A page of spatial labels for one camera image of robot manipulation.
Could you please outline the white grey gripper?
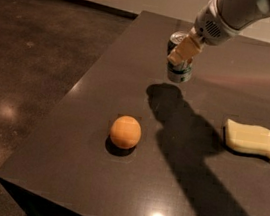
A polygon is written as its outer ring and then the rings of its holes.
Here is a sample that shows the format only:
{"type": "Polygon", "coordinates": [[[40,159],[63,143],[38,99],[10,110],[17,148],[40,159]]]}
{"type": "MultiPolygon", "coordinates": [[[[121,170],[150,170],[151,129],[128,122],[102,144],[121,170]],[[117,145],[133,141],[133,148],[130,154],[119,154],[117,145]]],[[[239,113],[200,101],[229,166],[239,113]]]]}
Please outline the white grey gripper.
{"type": "Polygon", "coordinates": [[[218,1],[210,0],[199,11],[194,27],[167,56],[169,63],[178,66],[183,61],[199,54],[204,44],[219,46],[239,34],[239,30],[233,29],[222,18],[218,10],[218,1]]]}

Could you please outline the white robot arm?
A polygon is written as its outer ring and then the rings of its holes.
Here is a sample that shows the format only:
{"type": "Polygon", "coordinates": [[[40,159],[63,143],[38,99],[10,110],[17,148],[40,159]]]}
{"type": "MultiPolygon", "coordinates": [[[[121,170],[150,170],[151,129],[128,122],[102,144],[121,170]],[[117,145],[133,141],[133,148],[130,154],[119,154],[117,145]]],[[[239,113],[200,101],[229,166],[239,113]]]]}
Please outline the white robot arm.
{"type": "Polygon", "coordinates": [[[168,61],[178,66],[199,54],[205,45],[219,46],[269,17],[270,0],[210,0],[186,37],[169,53],[168,61]]]}

